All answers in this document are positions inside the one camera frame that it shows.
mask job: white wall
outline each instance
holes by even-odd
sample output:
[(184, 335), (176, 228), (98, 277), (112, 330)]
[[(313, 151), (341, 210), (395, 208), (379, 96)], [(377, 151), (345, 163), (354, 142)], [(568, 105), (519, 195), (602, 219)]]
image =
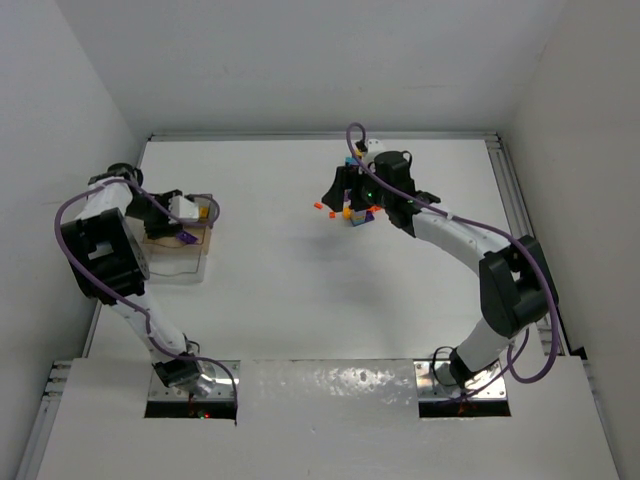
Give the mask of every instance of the white wall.
[(13, 478), (54, 359), (92, 303), (53, 236), (60, 203), (138, 147), (53, 0), (0, 1), (0, 478)]
[(564, 0), (57, 0), (137, 134), (487, 129)]
[(640, 478), (640, 3), (570, 1), (508, 133), (570, 339)]

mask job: white tabletop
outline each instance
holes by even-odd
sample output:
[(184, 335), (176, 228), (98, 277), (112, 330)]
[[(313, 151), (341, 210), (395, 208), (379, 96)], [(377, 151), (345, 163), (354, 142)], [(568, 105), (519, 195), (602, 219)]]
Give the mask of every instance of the white tabletop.
[[(483, 140), (385, 140), (409, 150), (418, 188), (507, 228)], [(478, 279), (384, 212), (352, 227), (314, 208), (344, 162), (344, 140), (149, 143), (152, 192), (211, 192), (221, 205), (205, 280), (150, 285), (203, 353), (228, 359), (425, 357), (480, 318)], [(91, 357), (146, 358), (128, 325), (100, 314)]]
[[(484, 142), (387, 144), (412, 151), (420, 188), (506, 228)], [(578, 358), (535, 385), (507, 376), (511, 417), (418, 418), (410, 359), (469, 333), (478, 281), (384, 215), (352, 228), (316, 210), (344, 154), (342, 141), (148, 145), (147, 188), (222, 206), (205, 281), (151, 291), (203, 353), (242, 359), (238, 426), (143, 418), (147, 353), (104, 308), (40, 480), (617, 478)], [(524, 375), (544, 361), (531, 330)]]

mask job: purple hose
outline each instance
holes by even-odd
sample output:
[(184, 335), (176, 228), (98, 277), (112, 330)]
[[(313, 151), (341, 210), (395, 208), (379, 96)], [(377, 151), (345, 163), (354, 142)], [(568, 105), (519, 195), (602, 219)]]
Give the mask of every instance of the purple hose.
[[(127, 300), (125, 297), (123, 297), (122, 295), (118, 294), (115, 290), (113, 290), (112, 288), (110, 288), (107, 284), (105, 284), (104, 282), (102, 282), (99, 278), (97, 278), (95, 275), (93, 275), (84, 265), (82, 265), (82, 263), (80, 263), (80, 261), (73, 255), (73, 253), (71, 252), (71, 250), (69, 250), (69, 247), (67, 247), (67, 244), (64, 241), (64, 238), (62, 237), (62, 215), (64, 214), (64, 212), (74, 203), (76, 203), (79, 200), (82, 200), (83, 198), (88, 197), (89, 195), (93, 195), (94, 193), (99, 192), (100, 190), (102, 190), (104, 187), (106, 187), (107, 185), (110, 185), (112, 183), (126, 183), (127, 185), (129, 185), (131, 188), (133, 188), (134, 190), (140, 192), (142, 195), (144, 195), (145, 197), (147, 197), (147, 199), (149, 199), (149, 201), (151, 201), (151, 203), (158, 208), (162, 213), (164, 213), (165, 215), (167, 215), (169, 218), (181, 223), (182, 225), (185, 226), (193, 226), (193, 227), (202, 227), (202, 223), (199, 222), (184, 222), (182, 220), (180, 220), (178, 217), (176, 217), (175, 215), (173, 215), (171, 212), (169, 212), (166, 208), (164, 208), (162, 205), (160, 205), (160, 203), (158, 203), (158, 201), (150, 194), (148, 193), (146, 190), (144, 190), (143, 188), (141, 188), (140, 186), (138, 186), (136, 183), (131, 182), (129, 180), (125, 180), (123, 178), (114, 178), (113, 180), (106, 180), (105, 182), (103, 182), (100, 186), (89, 190), (87, 192), (81, 193), (79, 195), (76, 195), (75, 197), (67, 200), (66, 202), (64, 202), (60, 208), (58, 209), (58, 211), (56, 212), (56, 217), (54, 220), (54, 229), (55, 229), (55, 235), (56, 235), (56, 241), (58, 242), (58, 245), (60, 246), (60, 249), (62, 250), (62, 253), (64, 253), (64, 255), (67, 257), (67, 260), (69, 260), (69, 263), (71, 265), (73, 265), (87, 280), (89, 280), (91, 283), (93, 283), (96, 287), (98, 287), (100, 290), (102, 290), (103, 292), (105, 292), (107, 295), (109, 295), (111, 298), (113, 298), (114, 300), (128, 306), (129, 308), (135, 310), (136, 312), (141, 313), (142, 315), (144, 315), (145, 318), (145, 330), (147, 332), (147, 335), (149, 336), (149, 341), (151, 342), (151, 344), (160, 352), (163, 353), (164, 355), (171, 357), (171, 358), (175, 358), (177, 360), (186, 360), (186, 361), (193, 361), (193, 362), (209, 362), (212, 363), (213, 365), (220, 367), (231, 379), (231, 387), (233, 388), (233, 401), (234, 401), (234, 407), (237, 411), (238, 409), (238, 390), (236, 387), (236, 383), (235, 383), (235, 379), (233, 378), (233, 374), (231, 373), (231, 371), (225, 367), (222, 363), (220, 363), (217, 360), (214, 360), (212, 358), (208, 358), (208, 357), (192, 357), (192, 356), (187, 356), (187, 355), (176, 355), (168, 350), (166, 350), (165, 348), (163, 348), (161, 345), (158, 344), (158, 342), (156, 342), (156, 340), (151, 336), (151, 315), (149, 314), (149, 312), (147, 310), (145, 310), (144, 308), (142, 308), (140, 305), (135, 304), (134, 302)], [(215, 200), (213, 200), (213, 198), (208, 197), (205, 195), (205, 198), (207, 198), (208, 200), (212, 200), (213, 202), (215, 202)], [(218, 206), (217, 208), (217, 212), (218, 215), (220, 213), (220, 208)], [(215, 220), (217, 219), (217, 216), (214, 215), (214, 218), (209, 220), (206, 225), (209, 227), (213, 226), (213, 223), (215, 222)]]
[[(414, 198), (411, 195), (406, 194), (402, 190), (398, 190), (397, 188), (393, 187), (392, 185), (389, 185), (384, 180), (382, 180), (379, 177), (377, 177), (376, 174), (373, 173), (365, 165), (364, 161), (361, 160), (358, 157), (358, 155), (356, 154), (355, 149), (353, 148), (353, 144), (351, 142), (351, 130), (353, 130), (354, 128), (358, 128), (362, 132), (362, 140), (363, 141), (366, 140), (367, 132), (366, 132), (366, 129), (364, 128), (364, 126), (361, 123), (353, 122), (353, 123), (349, 124), (349, 126), (347, 127), (347, 146), (349, 147), (349, 151), (351, 152), (351, 156), (353, 158), (355, 158), (355, 160), (358, 162), (358, 165), (360, 165), (360, 168), (362, 168), (362, 170), (367, 175), (369, 175), (378, 185), (380, 185), (381, 187), (389, 190), (392, 193), (395, 193), (399, 197), (402, 197), (402, 198), (404, 198), (406, 200), (412, 201), (416, 205), (419, 205), (419, 206), (421, 206), (423, 208), (426, 208), (427, 210), (431, 210), (432, 212), (437, 213), (439, 215), (442, 215), (443, 217), (448, 216), (448, 213), (445, 212), (444, 210), (441, 210), (440, 208), (437, 208), (437, 207), (434, 207), (432, 205), (429, 205), (428, 203), (425, 203), (425, 202), (423, 202), (422, 200), (420, 200), (418, 198)], [(544, 277), (544, 274), (542, 273), (542, 270), (540, 269), (540, 266), (536, 263), (536, 261), (533, 258), (533, 256), (531, 256), (531, 254), (527, 251), (525, 246), (522, 245), (522, 243), (517, 238), (515, 238), (513, 235), (511, 235), (511, 234), (509, 234), (509, 233), (507, 233), (505, 231), (502, 231), (499, 228), (493, 227), (491, 225), (487, 225), (487, 224), (484, 224), (484, 223), (481, 223), (481, 222), (476, 222), (475, 220), (469, 220), (467, 218), (459, 217), (457, 215), (454, 215), (452, 217), (452, 219), (457, 221), (457, 222), (464, 223), (466, 225), (470, 225), (470, 226), (473, 226), (473, 227), (477, 227), (477, 228), (482, 228), (484, 230), (488, 230), (490, 232), (493, 232), (493, 233), (496, 233), (496, 234), (500, 235), (501, 237), (506, 238), (509, 241), (509, 243), (511, 243), (513, 246), (515, 246), (518, 249), (518, 251), (527, 260), (527, 262), (531, 266), (531, 269), (535, 273), (536, 279), (538, 280), (538, 283), (542, 287), (542, 291), (544, 293), (545, 300), (547, 301), (547, 305), (549, 307), (549, 315), (551, 317), (551, 352), (549, 353), (549, 356), (547, 357), (547, 362), (545, 363), (545, 365), (542, 367), (542, 369), (538, 373), (536, 373), (535, 375), (533, 375), (531, 377), (521, 377), (520, 375), (518, 375), (516, 373), (516, 371), (513, 368), (513, 362), (515, 361), (515, 358), (512, 358), (512, 356), (513, 356), (513, 346), (509, 346), (509, 349), (507, 350), (507, 368), (506, 369), (508, 369), (511, 372), (511, 375), (513, 375), (513, 378), (515, 378), (520, 383), (535, 383), (535, 382), (543, 379), (549, 373), (551, 368), (553, 367), (553, 364), (556, 361), (556, 357), (558, 356), (558, 348), (560, 346), (560, 327), (559, 327), (560, 319), (558, 318), (558, 310), (556, 309), (555, 301), (553, 300), (553, 294), (551, 293), (551, 288), (549, 287), (547, 279)]]

